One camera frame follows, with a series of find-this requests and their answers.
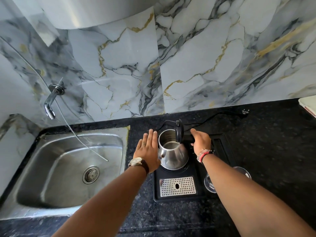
black tray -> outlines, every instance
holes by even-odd
[[[229,144],[226,137],[223,134],[210,135],[212,139],[212,149],[214,154],[222,159],[224,162],[230,166],[236,166],[236,161],[234,159],[233,153],[230,150]],[[209,192],[204,186],[204,178],[207,174],[205,167],[196,160],[196,155],[194,154],[193,147],[188,148],[189,160],[188,163],[180,170],[170,171],[160,166],[153,173],[153,196],[156,202],[165,201],[179,201],[179,200],[194,200],[204,197],[214,196],[213,193]],[[195,188],[197,193],[194,195],[181,195],[181,196],[167,196],[160,197],[160,179],[168,178],[180,178],[193,176],[195,182]]]

faucet spout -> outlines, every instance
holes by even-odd
[[[61,96],[65,94],[65,90],[61,86],[58,86],[58,85],[49,85],[48,88],[51,91],[51,93],[49,94],[46,101],[44,102],[44,109],[45,109],[46,115],[51,120],[53,120],[56,118],[56,115],[52,109],[52,103],[55,100],[56,96],[58,95]]]

hand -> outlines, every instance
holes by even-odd
[[[195,129],[191,129],[191,134],[193,135],[195,142],[191,144],[194,147],[194,153],[199,155],[202,149],[211,149],[211,138],[207,133],[202,131],[197,131]]]
[[[160,166],[160,159],[158,159],[158,138],[157,131],[149,130],[149,134],[144,133],[142,139],[139,140],[133,159],[143,158],[149,168],[149,173],[154,172]]]

perforated metal grate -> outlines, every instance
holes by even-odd
[[[160,179],[160,197],[175,196],[175,195],[193,195],[197,191],[193,176]]]

watch face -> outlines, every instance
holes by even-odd
[[[130,161],[130,164],[133,165],[133,164],[137,164],[137,163],[140,163],[142,161],[142,158],[141,157],[137,157],[135,159],[132,159]]]

